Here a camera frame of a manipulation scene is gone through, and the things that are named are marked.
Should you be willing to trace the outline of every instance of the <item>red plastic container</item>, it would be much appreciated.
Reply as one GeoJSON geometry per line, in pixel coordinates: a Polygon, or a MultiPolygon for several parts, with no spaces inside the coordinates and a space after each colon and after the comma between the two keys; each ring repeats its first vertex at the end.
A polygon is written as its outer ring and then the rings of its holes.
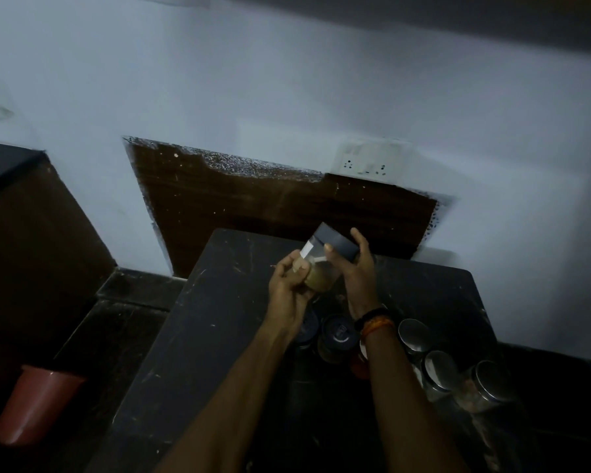
{"type": "Polygon", "coordinates": [[[41,440],[86,381],[78,375],[30,365],[22,365],[22,370],[0,415],[3,445],[30,445],[41,440]]]}

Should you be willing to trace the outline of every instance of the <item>wall socket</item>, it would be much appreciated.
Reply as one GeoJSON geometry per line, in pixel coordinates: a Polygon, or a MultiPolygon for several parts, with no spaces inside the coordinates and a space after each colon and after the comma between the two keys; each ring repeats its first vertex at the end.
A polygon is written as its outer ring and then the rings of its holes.
{"type": "Polygon", "coordinates": [[[350,138],[339,145],[331,173],[396,184],[410,149],[398,139],[350,138]]]}

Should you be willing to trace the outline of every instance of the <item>black granite counter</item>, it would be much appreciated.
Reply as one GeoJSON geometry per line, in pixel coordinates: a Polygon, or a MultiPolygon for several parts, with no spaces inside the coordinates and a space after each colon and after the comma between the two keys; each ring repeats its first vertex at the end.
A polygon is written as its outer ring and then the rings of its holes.
{"type": "MultiPolygon", "coordinates": [[[[251,341],[265,314],[275,263],[300,244],[239,231],[213,233],[87,471],[153,469],[251,341]]],[[[387,257],[376,261],[379,295],[395,322],[423,321],[460,370],[486,358],[502,363],[469,272],[387,257]]],[[[341,309],[342,288],[338,282],[319,305],[341,309]]],[[[434,405],[474,471],[541,469],[519,403],[474,416],[450,397],[434,405]]],[[[252,471],[278,470],[284,463],[384,471],[369,382],[312,352],[289,353],[268,395],[250,461],[252,471]]]]}

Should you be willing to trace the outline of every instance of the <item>black wristband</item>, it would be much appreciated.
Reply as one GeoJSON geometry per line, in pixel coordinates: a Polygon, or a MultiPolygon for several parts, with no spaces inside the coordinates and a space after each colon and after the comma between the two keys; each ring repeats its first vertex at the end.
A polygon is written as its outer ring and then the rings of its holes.
{"type": "Polygon", "coordinates": [[[388,317],[387,309],[385,307],[379,307],[374,310],[370,310],[370,312],[366,313],[363,317],[355,320],[355,330],[357,332],[361,332],[366,322],[372,320],[374,317],[378,317],[379,315],[385,315],[388,317]]]}

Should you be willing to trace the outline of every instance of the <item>orange thread bracelet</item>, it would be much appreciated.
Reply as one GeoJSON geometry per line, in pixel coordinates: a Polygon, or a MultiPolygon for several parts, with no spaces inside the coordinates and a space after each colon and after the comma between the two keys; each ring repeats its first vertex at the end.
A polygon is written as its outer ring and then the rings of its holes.
{"type": "Polygon", "coordinates": [[[365,338],[372,334],[375,330],[385,326],[394,327],[394,322],[392,322],[391,318],[386,317],[385,315],[379,315],[378,317],[373,318],[370,320],[370,322],[366,322],[365,326],[363,327],[361,339],[365,340],[365,338]]]}

